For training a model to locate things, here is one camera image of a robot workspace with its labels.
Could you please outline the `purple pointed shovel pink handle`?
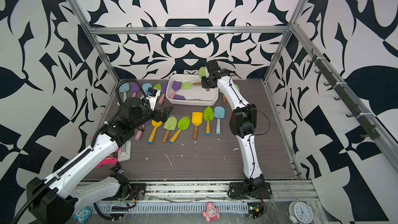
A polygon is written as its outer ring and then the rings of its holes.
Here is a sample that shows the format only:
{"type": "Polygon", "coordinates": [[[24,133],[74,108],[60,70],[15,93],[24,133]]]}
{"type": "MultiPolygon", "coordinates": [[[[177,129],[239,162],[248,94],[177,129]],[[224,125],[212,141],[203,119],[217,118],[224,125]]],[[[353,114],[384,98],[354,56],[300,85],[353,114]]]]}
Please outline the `purple pointed shovel pink handle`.
{"type": "Polygon", "coordinates": [[[134,138],[136,141],[139,141],[139,140],[140,140],[141,135],[142,135],[142,133],[144,132],[145,126],[147,126],[147,125],[150,124],[150,123],[151,123],[151,120],[147,121],[146,123],[144,123],[144,124],[141,126],[141,128],[138,130],[138,132],[137,132],[137,134],[136,134],[136,136],[135,136],[135,138],[134,138]]]}

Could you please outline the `yellow toy shovel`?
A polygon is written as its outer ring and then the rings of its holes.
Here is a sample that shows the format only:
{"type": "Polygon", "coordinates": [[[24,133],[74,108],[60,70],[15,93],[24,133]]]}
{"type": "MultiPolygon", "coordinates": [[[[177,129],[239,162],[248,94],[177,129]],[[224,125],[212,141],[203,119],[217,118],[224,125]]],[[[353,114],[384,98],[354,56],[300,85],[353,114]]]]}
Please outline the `yellow toy shovel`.
{"type": "Polygon", "coordinates": [[[153,126],[153,131],[152,131],[152,133],[151,133],[151,135],[150,135],[150,137],[149,137],[149,139],[147,141],[148,144],[152,144],[153,143],[155,135],[156,135],[156,132],[157,132],[157,129],[163,124],[163,122],[162,121],[156,122],[155,120],[152,120],[151,124],[153,126]]]}

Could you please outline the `purple square shovel pink handle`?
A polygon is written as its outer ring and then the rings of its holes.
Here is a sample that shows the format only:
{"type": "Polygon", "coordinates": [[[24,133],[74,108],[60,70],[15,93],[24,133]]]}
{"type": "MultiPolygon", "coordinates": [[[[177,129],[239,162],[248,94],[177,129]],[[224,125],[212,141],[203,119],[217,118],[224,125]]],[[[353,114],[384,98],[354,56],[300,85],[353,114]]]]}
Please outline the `purple square shovel pink handle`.
{"type": "Polygon", "coordinates": [[[131,84],[131,91],[133,92],[132,97],[136,97],[137,93],[140,92],[140,86],[136,83],[131,84]]]}

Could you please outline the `white plastic storage box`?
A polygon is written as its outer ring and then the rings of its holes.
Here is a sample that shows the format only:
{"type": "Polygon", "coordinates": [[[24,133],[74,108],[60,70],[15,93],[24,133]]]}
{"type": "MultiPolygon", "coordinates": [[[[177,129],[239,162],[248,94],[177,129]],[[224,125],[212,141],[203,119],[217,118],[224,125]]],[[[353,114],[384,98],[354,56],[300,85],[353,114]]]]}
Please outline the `white plastic storage box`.
{"type": "Polygon", "coordinates": [[[173,92],[172,84],[174,81],[179,82],[201,82],[199,75],[190,75],[190,74],[175,74],[172,75],[169,79],[168,87],[166,90],[166,99],[171,104],[179,104],[179,105],[195,105],[195,106],[213,106],[219,98],[218,88],[210,89],[210,91],[206,91],[206,89],[202,88],[202,86],[194,86],[189,90],[178,90],[176,94],[184,96],[186,99],[201,99],[201,101],[183,101],[183,100],[174,100],[170,99],[170,96],[173,92]]]}

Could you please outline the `teal square shovel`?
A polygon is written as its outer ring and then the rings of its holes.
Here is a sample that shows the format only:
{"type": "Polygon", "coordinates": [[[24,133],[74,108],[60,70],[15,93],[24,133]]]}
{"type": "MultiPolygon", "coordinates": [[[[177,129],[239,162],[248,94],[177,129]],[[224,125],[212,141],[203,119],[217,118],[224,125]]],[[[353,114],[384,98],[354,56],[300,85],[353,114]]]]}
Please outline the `teal square shovel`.
{"type": "Polygon", "coordinates": [[[124,83],[119,87],[119,92],[122,93],[123,98],[122,101],[125,102],[127,99],[127,93],[130,90],[130,84],[129,83],[124,83]]]}

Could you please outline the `blue toy shovel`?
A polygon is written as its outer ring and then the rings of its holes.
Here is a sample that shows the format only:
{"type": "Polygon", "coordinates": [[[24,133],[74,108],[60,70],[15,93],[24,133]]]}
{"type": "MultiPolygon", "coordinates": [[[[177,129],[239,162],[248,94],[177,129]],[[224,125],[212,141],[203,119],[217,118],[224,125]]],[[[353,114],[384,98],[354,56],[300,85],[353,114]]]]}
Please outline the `blue toy shovel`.
{"type": "Polygon", "coordinates": [[[145,83],[142,85],[142,89],[144,90],[145,93],[148,92],[148,89],[152,87],[151,83],[145,83]]]}

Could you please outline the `green shovel brown wooden handle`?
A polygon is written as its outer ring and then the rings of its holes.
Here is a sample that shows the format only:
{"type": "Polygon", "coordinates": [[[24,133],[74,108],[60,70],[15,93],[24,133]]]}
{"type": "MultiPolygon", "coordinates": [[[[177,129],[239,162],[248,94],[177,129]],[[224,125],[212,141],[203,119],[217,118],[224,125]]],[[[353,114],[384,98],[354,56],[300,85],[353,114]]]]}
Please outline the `green shovel brown wooden handle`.
{"type": "Polygon", "coordinates": [[[222,94],[223,103],[226,104],[226,103],[227,103],[227,98],[226,98],[226,96],[224,95],[224,93],[222,92],[221,89],[219,89],[219,92],[222,94]]]}

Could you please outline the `green square shovel wooden handle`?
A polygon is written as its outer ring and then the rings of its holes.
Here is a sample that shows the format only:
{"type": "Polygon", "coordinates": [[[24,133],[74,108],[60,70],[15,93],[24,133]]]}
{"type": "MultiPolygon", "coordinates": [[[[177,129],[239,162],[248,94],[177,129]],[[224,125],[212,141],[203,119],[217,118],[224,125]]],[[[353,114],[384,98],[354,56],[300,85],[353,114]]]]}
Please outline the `green square shovel wooden handle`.
{"type": "Polygon", "coordinates": [[[195,83],[193,83],[193,82],[182,82],[181,89],[182,90],[189,90],[189,89],[191,89],[194,86],[201,86],[201,85],[202,85],[201,82],[195,82],[195,83]]]}

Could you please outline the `light blue pointed shovel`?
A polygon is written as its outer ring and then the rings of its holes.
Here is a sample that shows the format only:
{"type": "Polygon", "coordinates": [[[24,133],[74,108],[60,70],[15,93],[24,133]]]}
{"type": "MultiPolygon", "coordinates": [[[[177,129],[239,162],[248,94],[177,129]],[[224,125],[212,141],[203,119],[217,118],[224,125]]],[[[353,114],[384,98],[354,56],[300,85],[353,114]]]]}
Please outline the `light blue pointed shovel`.
{"type": "Polygon", "coordinates": [[[222,106],[216,106],[214,109],[214,115],[217,119],[216,134],[221,134],[221,119],[225,117],[225,109],[222,106]]]}

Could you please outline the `green shovel yellow blue-tipped handle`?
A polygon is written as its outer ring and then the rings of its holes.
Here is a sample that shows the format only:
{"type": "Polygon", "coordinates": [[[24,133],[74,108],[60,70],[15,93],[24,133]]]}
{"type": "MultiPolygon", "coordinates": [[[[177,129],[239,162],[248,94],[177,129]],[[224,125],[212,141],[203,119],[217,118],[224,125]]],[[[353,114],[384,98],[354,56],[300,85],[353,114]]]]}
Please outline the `green shovel yellow blue-tipped handle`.
{"type": "Polygon", "coordinates": [[[210,136],[210,122],[213,121],[214,117],[214,110],[208,106],[203,114],[203,118],[206,121],[206,136],[210,136]]]}

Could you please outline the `yellow shovel wooden handle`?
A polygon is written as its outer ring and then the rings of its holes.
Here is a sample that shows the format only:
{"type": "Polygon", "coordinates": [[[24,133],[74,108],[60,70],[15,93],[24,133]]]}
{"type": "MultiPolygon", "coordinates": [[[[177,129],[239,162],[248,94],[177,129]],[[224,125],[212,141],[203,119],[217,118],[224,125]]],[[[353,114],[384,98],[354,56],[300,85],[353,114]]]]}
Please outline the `yellow shovel wooden handle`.
{"type": "Polygon", "coordinates": [[[199,125],[202,124],[202,121],[203,121],[203,113],[202,112],[193,112],[192,113],[192,123],[194,124],[193,140],[195,140],[195,141],[198,138],[199,125]]]}

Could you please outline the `green pointed shovel yellow handle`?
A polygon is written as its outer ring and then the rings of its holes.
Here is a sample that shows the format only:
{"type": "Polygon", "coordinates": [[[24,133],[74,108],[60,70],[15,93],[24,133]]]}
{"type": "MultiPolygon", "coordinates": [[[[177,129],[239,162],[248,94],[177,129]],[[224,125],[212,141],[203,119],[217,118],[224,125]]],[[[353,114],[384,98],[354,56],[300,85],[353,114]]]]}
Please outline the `green pointed shovel yellow handle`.
{"type": "Polygon", "coordinates": [[[173,143],[177,140],[177,138],[178,138],[178,136],[180,135],[181,131],[187,130],[187,129],[189,128],[190,122],[191,122],[191,119],[190,119],[190,116],[189,116],[189,115],[186,115],[186,116],[182,117],[182,118],[179,120],[178,124],[177,124],[178,130],[177,130],[177,132],[172,136],[172,138],[170,139],[169,143],[173,144],[173,143]]]}

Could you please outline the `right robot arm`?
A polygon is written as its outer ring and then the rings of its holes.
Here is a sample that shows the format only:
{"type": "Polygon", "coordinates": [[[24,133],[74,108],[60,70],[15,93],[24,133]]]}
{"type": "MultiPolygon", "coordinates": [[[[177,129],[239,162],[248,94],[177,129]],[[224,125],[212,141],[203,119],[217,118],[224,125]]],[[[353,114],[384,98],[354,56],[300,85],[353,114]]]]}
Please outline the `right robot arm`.
{"type": "Polygon", "coordinates": [[[265,180],[255,148],[257,107],[244,99],[236,88],[230,72],[221,68],[216,60],[207,62],[205,67],[207,73],[201,78],[202,87],[220,89],[232,109],[229,126],[239,142],[246,190],[248,192],[260,190],[265,186],[265,180]]]}

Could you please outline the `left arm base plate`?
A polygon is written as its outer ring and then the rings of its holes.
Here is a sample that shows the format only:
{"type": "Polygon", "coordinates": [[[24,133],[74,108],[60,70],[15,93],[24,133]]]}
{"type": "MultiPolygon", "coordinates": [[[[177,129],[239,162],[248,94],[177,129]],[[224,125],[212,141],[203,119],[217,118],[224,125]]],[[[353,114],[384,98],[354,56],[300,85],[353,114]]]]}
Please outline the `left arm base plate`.
{"type": "Polygon", "coordinates": [[[121,186],[120,193],[125,200],[141,200],[146,195],[145,183],[130,183],[121,186]]]}

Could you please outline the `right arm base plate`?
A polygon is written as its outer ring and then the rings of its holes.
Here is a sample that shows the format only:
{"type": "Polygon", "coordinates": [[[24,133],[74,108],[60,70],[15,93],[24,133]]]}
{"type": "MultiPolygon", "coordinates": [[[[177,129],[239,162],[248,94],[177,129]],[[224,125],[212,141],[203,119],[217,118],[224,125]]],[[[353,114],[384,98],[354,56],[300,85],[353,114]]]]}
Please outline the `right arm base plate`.
{"type": "Polygon", "coordinates": [[[265,183],[263,187],[253,189],[248,183],[229,183],[227,195],[233,200],[246,200],[246,199],[265,199],[269,200],[272,195],[271,186],[265,183]]]}

